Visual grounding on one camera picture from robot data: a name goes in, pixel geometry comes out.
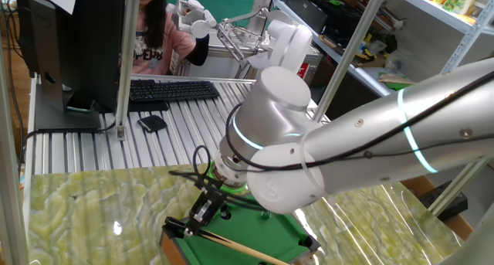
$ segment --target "long black hair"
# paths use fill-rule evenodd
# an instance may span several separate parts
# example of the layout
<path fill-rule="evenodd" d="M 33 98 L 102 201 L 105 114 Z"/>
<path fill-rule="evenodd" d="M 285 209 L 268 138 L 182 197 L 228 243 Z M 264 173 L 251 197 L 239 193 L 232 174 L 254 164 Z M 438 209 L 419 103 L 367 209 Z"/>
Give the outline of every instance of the long black hair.
<path fill-rule="evenodd" d="M 167 0 L 152 0 L 144 8 L 144 24 L 147 27 L 144 41 L 149 49 L 163 47 L 164 24 L 167 19 Z"/>

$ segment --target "black keyboard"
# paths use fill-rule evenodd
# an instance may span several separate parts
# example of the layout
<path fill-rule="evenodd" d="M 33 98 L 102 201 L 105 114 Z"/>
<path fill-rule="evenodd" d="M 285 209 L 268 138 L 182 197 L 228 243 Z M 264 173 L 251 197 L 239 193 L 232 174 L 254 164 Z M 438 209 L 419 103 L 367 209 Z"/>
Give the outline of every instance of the black keyboard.
<path fill-rule="evenodd" d="M 175 101 L 216 98 L 219 92 L 208 81 L 156 83 L 154 80 L 132 80 L 130 98 L 134 102 Z"/>

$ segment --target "black cable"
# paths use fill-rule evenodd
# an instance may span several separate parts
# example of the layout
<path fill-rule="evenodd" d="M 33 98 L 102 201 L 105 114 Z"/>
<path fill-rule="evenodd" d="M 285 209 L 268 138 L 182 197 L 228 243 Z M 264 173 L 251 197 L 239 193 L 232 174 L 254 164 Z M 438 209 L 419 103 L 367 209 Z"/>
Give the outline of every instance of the black cable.
<path fill-rule="evenodd" d="M 19 10 L 26 10 L 26 11 L 29 11 L 31 12 L 31 9 L 29 8 L 25 8 L 25 7 L 20 7 L 20 8 L 16 8 L 14 10 L 11 10 L 10 9 L 10 5 L 8 6 L 8 9 L 9 9 L 9 12 L 10 14 L 8 15 L 8 27 L 10 28 L 10 20 L 12 18 L 12 24 L 14 25 L 13 28 L 14 28 L 14 32 L 12 33 L 11 29 L 9 30 L 9 32 L 11 33 L 12 36 L 15 37 L 15 41 L 17 42 L 17 45 L 19 44 L 19 38 L 17 38 L 17 25 L 15 24 L 15 21 L 14 21 L 14 12 L 19 12 Z M 17 46 L 15 46 L 15 44 L 12 44 L 12 48 L 14 49 L 14 52 L 17 53 L 18 56 L 20 56 L 22 59 L 24 59 L 24 56 L 22 56 L 22 54 L 17 50 Z"/>
<path fill-rule="evenodd" d="M 35 130 L 30 133 L 28 133 L 24 139 L 21 140 L 21 153 L 19 156 L 19 162 L 22 163 L 24 154 L 25 154 L 25 146 L 27 145 L 28 139 L 36 134 L 68 134 L 68 133 L 81 133 L 81 134 L 101 134 L 105 131 L 108 131 L 115 127 L 117 125 L 117 122 L 114 121 L 110 126 L 104 128 L 104 129 L 98 129 L 98 130 Z"/>
<path fill-rule="evenodd" d="M 197 165 L 197 156 L 198 156 L 198 152 L 201 149 L 204 149 L 206 151 L 206 155 L 208 156 L 208 166 L 207 166 L 205 172 L 203 172 L 203 173 L 199 173 L 198 165 Z M 208 178 L 207 174 L 208 174 L 209 169 L 211 167 L 211 154 L 209 153 L 209 150 L 206 146 L 199 145 L 196 147 L 196 149 L 194 150 L 194 154 L 192 155 L 192 167 L 194 169 L 194 172 L 170 171 L 168 173 L 170 175 L 181 176 L 183 178 L 191 180 L 191 181 L 195 182 L 195 184 L 200 189 L 204 188 L 207 191 L 213 191 L 213 192 L 218 193 L 219 195 L 225 195 L 227 197 L 226 201 L 231 203 L 231 204 L 235 204 L 237 206 L 247 208 L 247 209 L 255 209 L 255 210 L 259 210 L 259 211 L 264 211 L 264 208 L 261 207 L 260 204 L 256 200 L 246 199 L 242 196 L 234 195 L 230 192 L 223 191 L 223 190 L 215 187 L 214 185 L 210 185 L 209 183 L 207 183 L 205 181 L 205 179 Z"/>
<path fill-rule="evenodd" d="M 494 134 L 489 134 L 489 135 L 486 135 L 486 136 L 480 136 L 480 137 L 469 138 L 469 139 L 461 139 L 461 140 L 457 140 L 457 141 L 447 141 L 447 142 L 442 142 L 442 143 L 438 143 L 438 144 L 432 144 L 432 145 L 424 146 L 423 148 L 419 148 L 419 149 L 415 149 L 415 150 L 410 150 L 410 151 L 403 151 L 403 152 L 399 152 L 399 153 L 375 154 L 375 155 L 372 155 L 370 157 L 367 157 L 367 156 L 362 155 L 362 156 L 354 156 L 354 157 L 341 158 L 341 159 L 335 160 L 335 161 L 352 161 L 352 160 L 364 159 L 364 158 L 370 159 L 370 158 L 395 157 L 395 156 L 412 154 L 412 153 L 415 153 L 417 151 L 423 151 L 423 150 L 427 150 L 427 149 L 430 149 L 430 148 L 436 148 L 436 147 L 445 146 L 445 145 L 469 143 L 469 142 L 473 142 L 473 141 L 483 141 L 483 140 L 487 140 L 487 139 L 491 139 L 491 138 L 494 138 Z M 226 162 L 225 162 L 225 165 L 228 168 L 230 168 L 231 170 L 233 170 L 234 172 L 269 172 L 269 171 L 266 171 L 266 170 L 237 169 L 237 168 L 233 168 L 232 166 L 228 165 Z"/>
<path fill-rule="evenodd" d="M 8 63 L 8 81 L 10 82 L 10 92 L 12 94 L 12 101 L 14 102 L 15 114 L 17 115 L 17 119 L 19 119 L 19 128 L 21 131 L 20 138 L 21 141 L 24 140 L 24 124 L 22 123 L 21 111 L 19 109 L 19 102 L 17 101 L 17 96 L 15 95 L 14 88 L 14 78 L 12 76 L 12 54 L 10 52 L 10 32 L 8 30 L 8 20 L 5 15 L 5 9 L 3 8 L 3 0 L 0 0 L 0 5 L 2 6 L 2 17 L 5 23 L 5 37 L 7 39 L 7 63 Z M 19 153 L 19 159 L 17 161 L 17 170 L 18 174 L 21 174 L 21 164 L 22 164 L 22 145 L 21 152 Z"/>
<path fill-rule="evenodd" d="M 7 25 L 8 25 L 8 32 L 10 33 L 11 36 L 14 36 L 13 39 L 19 44 L 19 39 L 17 38 L 17 26 L 15 25 L 15 21 L 14 21 L 14 11 L 12 11 L 12 9 L 10 8 L 10 0 L 7 0 L 7 9 L 8 9 L 8 18 L 6 20 L 7 22 Z M 11 29 L 10 29 L 10 20 L 12 18 L 12 24 L 14 25 L 14 32 L 12 33 Z M 22 54 L 19 53 L 17 51 L 17 48 L 15 47 L 15 44 L 12 44 L 12 47 L 14 48 L 14 52 L 17 53 L 17 55 L 19 55 L 21 58 L 24 59 L 24 57 L 22 57 Z"/>
<path fill-rule="evenodd" d="M 391 138 L 395 136 L 398 133 L 401 133 L 406 127 L 411 127 L 414 124 L 424 120 L 425 118 L 433 115 L 437 111 L 441 110 L 442 108 L 448 106 L 449 104 L 455 102 L 457 99 L 465 96 L 467 93 L 470 93 L 471 91 L 477 89 L 478 87 L 481 87 L 482 85 L 490 82 L 492 79 L 494 79 L 494 71 L 491 73 L 486 74 L 485 76 L 482 76 L 478 78 L 477 80 L 467 84 L 466 86 L 462 87 L 455 93 L 453 93 L 451 96 L 446 97 L 445 99 L 439 101 L 432 107 L 429 107 L 427 110 L 422 111 L 420 114 L 416 115 L 412 119 L 408 120 L 407 122 L 395 127 L 394 129 L 390 130 L 389 132 L 382 134 L 381 136 L 373 139 L 372 141 L 367 142 L 366 144 L 362 144 L 361 146 L 358 146 L 356 148 L 350 149 L 349 151 L 345 151 L 343 153 L 340 153 L 338 155 L 335 155 L 333 157 L 325 158 L 320 161 L 312 161 L 306 163 L 307 168 L 312 168 L 320 165 L 325 165 L 329 164 L 333 161 L 339 161 L 341 159 L 345 159 L 347 157 L 350 157 L 351 155 L 355 155 L 356 153 L 362 152 L 368 148 L 371 148 L 375 146 L 376 144 L 380 144 L 383 141 L 386 141 L 388 138 Z M 272 170 L 277 170 L 277 171 L 288 171 L 288 170 L 297 170 L 297 169 L 302 169 L 302 164 L 295 164 L 295 165 L 285 165 L 285 166 L 279 166 L 279 167 L 274 167 L 274 166 L 267 166 L 267 165 L 261 165 L 261 164 L 256 164 L 253 161 L 248 160 L 244 156 L 242 156 L 233 146 L 232 141 L 230 139 L 229 135 L 229 125 L 230 121 L 232 120 L 233 114 L 237 109 L 239 109 L 242 106 L 242 103 L 236 105 L 232 112 L 228 115 L 228 118 L 226 120 L 226 130 L 225 130 L 225 136 L 226 136 L 226 141 L 228 143 L 228 146 L 232 149 L 232 152 L 235 154 L 236 157 L 244 161 L 246 164 L 251 165 L 255 168 L 261 168 L 265 171 L 272 171 Z"/>

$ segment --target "smartphone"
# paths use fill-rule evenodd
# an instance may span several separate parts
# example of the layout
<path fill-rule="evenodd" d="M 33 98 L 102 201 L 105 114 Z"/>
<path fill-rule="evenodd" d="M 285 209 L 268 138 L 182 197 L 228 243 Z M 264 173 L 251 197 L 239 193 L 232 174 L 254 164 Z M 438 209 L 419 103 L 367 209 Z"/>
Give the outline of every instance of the smartphone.
<path fill-rule="evenodd" d="M 152 133 L 154 131 L 159 131 L 165 129 L 168 125 L 166 122 L 158 117 L 157 115 L 151 115 L 145 117 L 137 122 L 146 132 Z"/>

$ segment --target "monitor stand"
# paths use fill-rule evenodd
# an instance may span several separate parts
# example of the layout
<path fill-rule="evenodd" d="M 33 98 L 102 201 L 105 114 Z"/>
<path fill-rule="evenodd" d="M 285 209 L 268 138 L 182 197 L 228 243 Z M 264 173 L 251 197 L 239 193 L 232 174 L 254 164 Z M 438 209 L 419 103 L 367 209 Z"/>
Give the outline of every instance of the monitor stand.
<path fill-rule="evenodd" d="M 32 25 L 41 84 L 36 85 L 36 130 L 96 130 L 100 116 L 91 106 L 88 112 L 68 110 L 72 93 L 63 91 L 56 7 L 46 0 L 31 0 Z"/>
<path fill-rule="evenodd" d="M 64 94 L 64 97 L 68 100 L 70 93 Z M 34 125 L 36 130 L 96 130 L 100 128 L 100 115 L 94 109 L 87 113 L 60 111 L 43 100 L 41 84 L 36 84 Z"/>

